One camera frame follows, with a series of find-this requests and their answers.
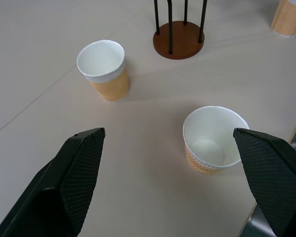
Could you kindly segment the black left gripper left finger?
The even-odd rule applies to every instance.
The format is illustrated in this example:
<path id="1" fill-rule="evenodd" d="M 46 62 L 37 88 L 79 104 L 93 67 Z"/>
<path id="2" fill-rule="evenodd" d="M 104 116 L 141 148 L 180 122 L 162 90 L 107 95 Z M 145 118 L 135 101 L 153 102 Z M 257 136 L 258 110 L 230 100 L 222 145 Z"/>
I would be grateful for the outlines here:
<path id="1" fill-rule="evenodd" d="M 76 237 L 91 203 L 106 132 L 68 138 L 31 180 L 0 224 L 0 237 Z"/>

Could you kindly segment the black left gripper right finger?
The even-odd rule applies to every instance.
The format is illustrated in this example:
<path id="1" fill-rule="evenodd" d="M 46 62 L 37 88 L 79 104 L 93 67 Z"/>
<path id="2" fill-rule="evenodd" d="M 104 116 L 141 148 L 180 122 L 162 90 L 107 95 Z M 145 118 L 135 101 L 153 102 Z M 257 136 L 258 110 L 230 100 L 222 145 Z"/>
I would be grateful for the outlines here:
<path id="1" fill-rule="evenodd" d="M 278 237 L 296 237 L 296 151 L 285 140 L 244 128 L 233 132 L 250 190 Z"/>

